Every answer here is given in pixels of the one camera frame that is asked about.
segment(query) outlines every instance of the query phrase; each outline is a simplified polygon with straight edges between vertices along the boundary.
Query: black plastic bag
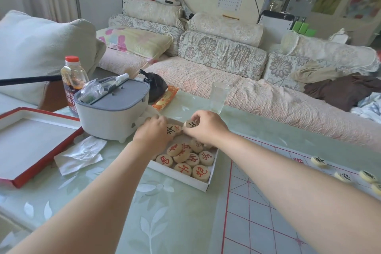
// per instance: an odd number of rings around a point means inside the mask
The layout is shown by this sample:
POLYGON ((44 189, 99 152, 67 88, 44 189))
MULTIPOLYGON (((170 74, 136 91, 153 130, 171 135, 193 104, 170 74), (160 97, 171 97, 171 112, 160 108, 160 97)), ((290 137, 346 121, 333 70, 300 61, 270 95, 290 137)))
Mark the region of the black plastic bag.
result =
POLYGON ((167 83, 164 81, 164 79, 156 73, 146 73, 142 69, 139 70, 139 73, 145 75, 143 81, 148 83, 150 86, 148 102, 152 103, 159 99, 168 88, 167 83))

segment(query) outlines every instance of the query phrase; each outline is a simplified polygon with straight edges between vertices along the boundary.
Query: gray lid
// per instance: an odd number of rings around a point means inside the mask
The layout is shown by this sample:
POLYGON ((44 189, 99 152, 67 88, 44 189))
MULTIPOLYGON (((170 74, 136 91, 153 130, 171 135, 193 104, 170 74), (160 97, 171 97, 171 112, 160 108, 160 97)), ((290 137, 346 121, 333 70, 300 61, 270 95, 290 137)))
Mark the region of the gray lid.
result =
MULTIPOLYGON (((101 79, 98 82, 102 83, 107 79, 108 78, 101 79)), ((93 104, 79 101, 78 98, 80 97, 80 91, 74 95, 74 100, 76 103, 89 108, 96 108, 111 112, 123 111, 133 107, 144 99, 145 95, 149 92, 149 88, 149 84, 145 82, 137 81, 135 79, 127 79, 113 91, 107 93, 93 104)))

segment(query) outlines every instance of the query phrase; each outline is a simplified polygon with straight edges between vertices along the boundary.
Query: transparent glass cup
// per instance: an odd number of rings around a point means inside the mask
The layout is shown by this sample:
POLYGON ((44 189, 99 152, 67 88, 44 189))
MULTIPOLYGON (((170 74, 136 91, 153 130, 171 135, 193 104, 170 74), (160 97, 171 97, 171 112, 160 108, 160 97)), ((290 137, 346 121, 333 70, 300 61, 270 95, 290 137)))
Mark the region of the transparent glass cup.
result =
POLYGON ((212 90, 209 97, 209 110, 220 114, 232 88, 233 86, 231 84, 222 83, 220 81, 212 83, 212 90))

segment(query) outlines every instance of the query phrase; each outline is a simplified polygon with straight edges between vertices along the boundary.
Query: glass tabletop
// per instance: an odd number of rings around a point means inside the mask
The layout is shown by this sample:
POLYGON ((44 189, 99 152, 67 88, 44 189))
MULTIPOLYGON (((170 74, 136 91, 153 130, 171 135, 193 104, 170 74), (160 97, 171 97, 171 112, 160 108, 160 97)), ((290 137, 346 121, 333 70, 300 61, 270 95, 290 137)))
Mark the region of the glass tabletop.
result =
MULTIPOLYGON (((207 108, 206 99, 178 92, 162 114, 185 121, 196 110, 207 108)), ((67 108, 58 112, 71 115, 67 108)), ((354 170, 371 169, 381 177, 380 155, 366 148, 232 107, 223 107, 221 117, 232 131, 322 156, 354 170)), ((21 189, 0 185, 0 213, 34 230, 101 174, 131 139, 123 144, 108 141, 101 151, 104 160, 69 176, 62 177, 52 163, 21 189)), ((117 253, 194 253, 196 249, 199 253, 221 252, 230 166, 231 160, 220 151, 206 193, 146 169, 133 198, 117 253)))

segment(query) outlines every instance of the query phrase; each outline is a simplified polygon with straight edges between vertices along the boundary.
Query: forearm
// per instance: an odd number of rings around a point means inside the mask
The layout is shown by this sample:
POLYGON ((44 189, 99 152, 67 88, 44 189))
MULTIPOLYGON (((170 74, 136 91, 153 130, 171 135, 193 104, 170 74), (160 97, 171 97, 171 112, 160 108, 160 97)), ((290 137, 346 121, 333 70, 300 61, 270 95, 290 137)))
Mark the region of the forearm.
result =
POLYGON ((147 155, 146 145, 127 145, 99 177, 10 253, 114 253, 147 155))
POLYGON ((378 200, 238 135, 223 134, 215 144, 319 253, 381 252, 378 200))

